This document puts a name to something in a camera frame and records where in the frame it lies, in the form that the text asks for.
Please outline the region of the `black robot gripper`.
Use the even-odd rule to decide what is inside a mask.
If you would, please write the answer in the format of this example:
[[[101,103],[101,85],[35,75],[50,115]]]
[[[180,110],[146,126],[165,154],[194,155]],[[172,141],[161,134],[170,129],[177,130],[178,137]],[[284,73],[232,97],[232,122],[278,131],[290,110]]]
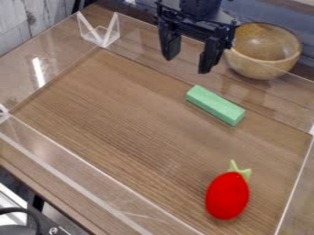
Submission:
[[[200,73],[217,66],[225,41],[233,41],[240,21],[221,9],[224,0],[157,0],[157,25],[162,55],[170,61],[181,52],[182,36],[205,41]]]

